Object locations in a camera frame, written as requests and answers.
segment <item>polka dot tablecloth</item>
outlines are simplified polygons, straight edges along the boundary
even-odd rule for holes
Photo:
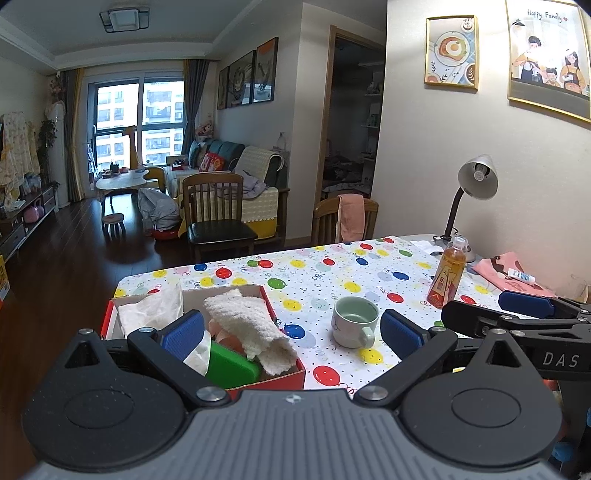
[[[440,325],[441,311],[426,302],[438,263],[405,240],[385,237],[143,273],[121,280],[115,297],[153,293],[176,282],[184,290],[263,285],[280,328],[307,368],[305,388],[340,386],[354,393],[400,360],[381,339],[379,324],[373,348],[338,345],[330,327],[335,301],[365,297],[381,313],[392,308],[423,328]],[[465,271],[456,300],[499,310],[499,293]]]

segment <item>ceiling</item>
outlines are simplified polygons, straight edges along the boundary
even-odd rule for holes
[[[385,30],[387,0],[304,1]],[[278,15],[297,15],[301,3],[302,0],[11,0],[0,11],[0,54],[42,73],[132,60],[219,58],[261,22],[273,22]],[[138,5],[150,8],[149,28],[105,32],[100,12]]]

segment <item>doorway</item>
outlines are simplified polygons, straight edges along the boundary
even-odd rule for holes
[[[341,193],[371,196],[384,68],[382,45],[331,27],[316,203]]]

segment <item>pink cloth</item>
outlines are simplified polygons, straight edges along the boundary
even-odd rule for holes
[[[514,278],[507,278],[509,268],[514,268],[525,272],[519,263],[517,255],[514,252],[498,255],[493,258],[483,258],[474,267],[474,270],[481,276],[491,282],[499,290],[511,290],[519,293],[528,293],[538,297],[555,297],[556,294],[547,288],[538,284],[532,286]]]
[[[365,202],[357,193],[339,195],[336,242],[358,242],[365,231]]]

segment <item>lamp shade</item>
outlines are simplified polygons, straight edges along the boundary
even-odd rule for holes
[[[464,192],[479,200],[493,198],[499,186],[495,165],[489,155],[479,155],[464,163],[457,181]]]

